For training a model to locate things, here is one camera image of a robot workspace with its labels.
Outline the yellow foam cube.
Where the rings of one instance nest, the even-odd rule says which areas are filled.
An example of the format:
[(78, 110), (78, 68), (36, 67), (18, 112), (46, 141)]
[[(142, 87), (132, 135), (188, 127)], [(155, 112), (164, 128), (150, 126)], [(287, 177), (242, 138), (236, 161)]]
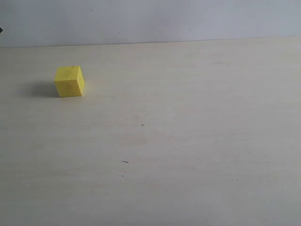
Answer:
[(58, 67), (55, 88), (59, 97), (79, 97), (83, 95), (85, 80), (80, 66)]

